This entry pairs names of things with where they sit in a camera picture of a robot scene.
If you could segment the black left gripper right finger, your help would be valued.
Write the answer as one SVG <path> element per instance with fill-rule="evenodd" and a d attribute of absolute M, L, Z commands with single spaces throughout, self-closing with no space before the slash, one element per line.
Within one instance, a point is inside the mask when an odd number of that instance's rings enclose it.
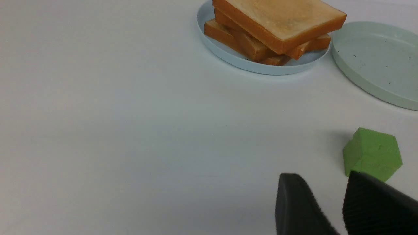
<path fill-rule="evenodd" d="M 416 235 L 418 202 L 364 172 L 352 171 L 343 202 L 350 235 Z"/>

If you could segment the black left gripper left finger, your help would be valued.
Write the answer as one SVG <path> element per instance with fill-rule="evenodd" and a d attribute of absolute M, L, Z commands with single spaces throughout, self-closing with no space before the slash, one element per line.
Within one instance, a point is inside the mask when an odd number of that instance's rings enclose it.
<path fill-rule="evenodd" d="M 338 235 L 303 177 L 282 173 L 275 208 L 277 235 Z"/>

